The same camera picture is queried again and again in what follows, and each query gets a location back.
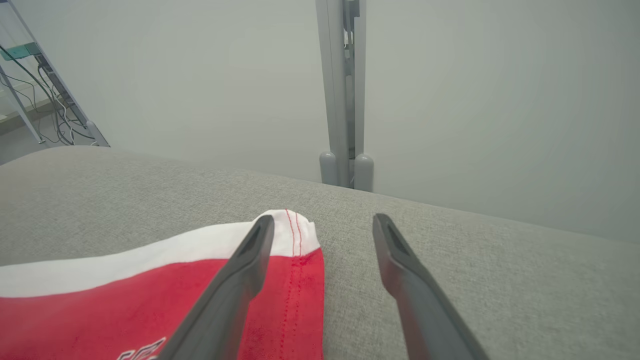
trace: floor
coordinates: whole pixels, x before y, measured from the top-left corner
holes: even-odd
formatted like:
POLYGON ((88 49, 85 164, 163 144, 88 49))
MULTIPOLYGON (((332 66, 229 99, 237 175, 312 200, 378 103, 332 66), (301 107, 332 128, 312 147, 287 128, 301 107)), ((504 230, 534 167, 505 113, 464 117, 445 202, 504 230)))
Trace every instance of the floor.
MULTIPOLYGON (((38 128, 38 123, 40 123, 40 132, 44 136, 47 136, 54 141, 58 140, 51 115, 46 115, 40 120, 34 121, 33 126, 35 128, 38 128)), ((66 126, 61 126, 62 131, 65 131, 65 128, 66 126)), ((88 133, 81 126, 75 126, 75 129, 84 134, 88 133)), ((69 136, 67 135, 68 129, 66 130, 67 131, 65 131, 65 136, 69 138, 69 136)), ((93 142, 93 140, 84 138, 79 135, 76 135, 75 138, 76 145, 91 145, 91 143, 93 142)), ((22 126, 16 130, 1 135, 0 165, 25 156, 27 154, 31 154, 32 152, 48 149, 55 146, 65 146, 62 142, 52 143, 47 139, 44 140, 44 143, 38 144, 38 142, 35 140, 35 138, 33 138, 33 135, 26 126, 22 126)))

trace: clothing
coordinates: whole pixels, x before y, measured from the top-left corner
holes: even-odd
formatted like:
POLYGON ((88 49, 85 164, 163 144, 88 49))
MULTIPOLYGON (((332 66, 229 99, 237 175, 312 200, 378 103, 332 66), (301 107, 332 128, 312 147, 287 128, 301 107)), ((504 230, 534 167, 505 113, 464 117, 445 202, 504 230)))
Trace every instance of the clothing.
MULTIPOLYGON (((322 359, 324 261, 315 225, 286 209, 267 214, 275 221, 271 257, 238 358, 322 359)), ((252 225, 0 267, 0 359, 153 359, 252 225)))

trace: red stitching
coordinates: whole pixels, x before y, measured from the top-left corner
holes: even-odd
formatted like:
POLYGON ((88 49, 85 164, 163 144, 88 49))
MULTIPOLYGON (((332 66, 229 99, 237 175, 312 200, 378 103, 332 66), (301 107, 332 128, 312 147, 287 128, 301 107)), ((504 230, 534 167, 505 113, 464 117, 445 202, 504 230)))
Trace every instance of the red stitching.
POLYGON ((287 217, 289 218, 289 226, 291 226, 291 236, 293 236, 293 244, 291 244, 291 256, 295 256, 296 251, 296 233, 293 232, 293 224, 291 223, 291 217, 289 216, 289 210, 284 209, 287 212, 287 217))
MULTIPOLYGON (((289 226, 291 226, 291 236, 293 236, 293 245, 291 246, 291 252, 293 253, 296 244, 296 234, 293 232, 293 224, 291 223, 291 217, 289 216, 289 210, 284 209, 287 212, 287 218, 289 218, 289 226)), ((284 339, 285 328, 287 327, 287 314, 289 313, 289 299, 291 298, 291 288, 293 287, 293 269, 289 276, 289 292, 287 294, 287 300, 284 305, 284 321, 282 322, 282 338, 280 339, 280 360, 284 360, 284 339)))
MULTIPOLYGON (((298 296, 296 297, 296 320, 293 323, 293 331, 291 332, 291 336, 295 339, 296 330, 298 328, 298 310, 300 309, 300 293, 302 292, 302 232, 300 231, 300 223, 298 222, 298 213, 296 213, 296 225, 298 225, 298 233, 300 234, 300 257, 298 257, 298 296)), ((296 349, 291 348, 291 353, 293 354, 293 358, 296 355, 296 349)))
POLYGON ((296 213, 296 225, 298 225, 298 234, 300 234, 300 244, 298 247, 300 248, 300 253, 298 255, 302 256, 302 231, 300 231, 300 223, 298 222, 298 213, 296 213))

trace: printed logo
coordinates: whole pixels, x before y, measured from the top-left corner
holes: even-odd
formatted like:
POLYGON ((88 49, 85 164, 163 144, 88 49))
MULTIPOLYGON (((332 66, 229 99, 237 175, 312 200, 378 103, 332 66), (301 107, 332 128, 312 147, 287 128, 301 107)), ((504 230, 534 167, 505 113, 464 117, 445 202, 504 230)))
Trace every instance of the printed logo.
POLYGON ((164 343, 166 338, 162 338, 156 341, 153 344, 141 347, 138 351, 129 350, 125 351, 120 356, 118 356, 118 360, 153 360, 157 359, 157 356, 151 356, 159 347, 164 343))

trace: gray fabric cushion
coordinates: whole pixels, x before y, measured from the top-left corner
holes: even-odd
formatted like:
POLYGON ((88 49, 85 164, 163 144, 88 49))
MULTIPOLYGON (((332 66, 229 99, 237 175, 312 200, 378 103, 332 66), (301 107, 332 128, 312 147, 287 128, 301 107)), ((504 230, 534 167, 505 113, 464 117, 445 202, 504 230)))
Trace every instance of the gray fabric cushion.
POLYGON ((99 147, 0 167, 0 265, 99 256, 289 208, 316 223, 324 354, 406 358, 372 216, 394 219, 492 359, 638 359, 640 246, 372 193, 99 147))

